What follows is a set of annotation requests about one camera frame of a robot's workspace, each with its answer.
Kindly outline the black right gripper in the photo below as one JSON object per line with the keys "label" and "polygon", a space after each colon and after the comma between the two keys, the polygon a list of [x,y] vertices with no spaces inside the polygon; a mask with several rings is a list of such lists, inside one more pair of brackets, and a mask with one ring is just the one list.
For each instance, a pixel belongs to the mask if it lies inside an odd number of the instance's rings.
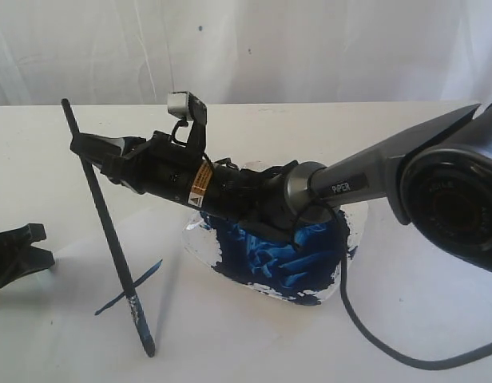
{"label": "black right gripper", "polygon": [[201,139],[192,137],[179,145],[163,132],[155,132],[149,140],[79,133],[70,150],[112,184],[237,223],[272,241],[292,238],[294,218],[282,185],[293,164],[254,171],[238,168],[230,159],[212,162]]}

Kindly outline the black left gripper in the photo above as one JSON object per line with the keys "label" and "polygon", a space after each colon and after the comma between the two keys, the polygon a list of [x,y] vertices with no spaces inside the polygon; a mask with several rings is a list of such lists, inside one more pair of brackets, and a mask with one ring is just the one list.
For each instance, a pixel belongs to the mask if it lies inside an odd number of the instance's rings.
{"label": "black left gripper", "polygon": [[51,251],[27,246],[45,239],[46,230],[41,223],[28,223],[0,232],[0,289],[19,278],[48,270],[55,264]]}

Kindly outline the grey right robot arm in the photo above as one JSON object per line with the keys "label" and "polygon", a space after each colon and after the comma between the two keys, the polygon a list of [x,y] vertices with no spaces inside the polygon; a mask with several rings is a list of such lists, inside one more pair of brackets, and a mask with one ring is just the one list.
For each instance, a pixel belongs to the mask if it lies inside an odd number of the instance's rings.
{"label": "grey right robot arm", "polygon": [[401,224],[492,272],[492,104],[425,121],[332,166],[292,161],[262,172],[206,156],[207,108],[192,93],[169,94],[167,110],[189,127],[186,141],[164,132],[150,139],[74,132],[71,151],[137,194],[283,243],[299,226],[327,222],[338,207],[384,198]]}

